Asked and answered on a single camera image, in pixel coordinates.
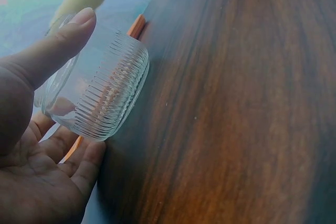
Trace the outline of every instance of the wooden table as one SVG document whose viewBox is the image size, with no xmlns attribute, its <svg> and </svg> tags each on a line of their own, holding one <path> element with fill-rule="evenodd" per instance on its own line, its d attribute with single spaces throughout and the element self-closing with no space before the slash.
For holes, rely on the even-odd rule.
<svg viewBox="0 0 336 224">
<path fill-rule="evenodd" d="M 107 222 L 336 223 L 336 0 L 153 0 Z"/>
</svg>

